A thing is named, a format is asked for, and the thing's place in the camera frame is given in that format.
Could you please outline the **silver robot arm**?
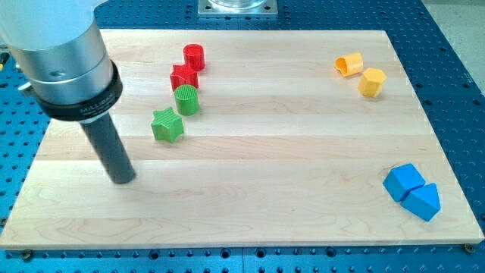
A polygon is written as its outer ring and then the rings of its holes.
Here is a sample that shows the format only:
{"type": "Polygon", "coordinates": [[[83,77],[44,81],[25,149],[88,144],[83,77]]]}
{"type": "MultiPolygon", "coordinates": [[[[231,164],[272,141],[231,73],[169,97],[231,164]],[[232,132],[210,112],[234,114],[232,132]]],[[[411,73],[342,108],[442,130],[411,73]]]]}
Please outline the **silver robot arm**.
{"type": "Polygon", "coordinates": [[[108,112],[123,86],[94,10],[103,0],[1,0],[1,41],[50,117],[85,121],[108,112]]]}

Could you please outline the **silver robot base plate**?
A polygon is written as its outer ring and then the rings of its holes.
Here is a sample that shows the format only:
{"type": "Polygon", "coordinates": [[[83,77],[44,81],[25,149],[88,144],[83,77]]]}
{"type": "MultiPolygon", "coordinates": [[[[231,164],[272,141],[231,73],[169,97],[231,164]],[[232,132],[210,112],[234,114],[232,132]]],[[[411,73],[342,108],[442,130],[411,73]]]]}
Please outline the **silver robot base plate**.
{"type": "Polygon", "coordinates": [[[276,16],[277,0],[198,0],[200,17],[276,16]]]}

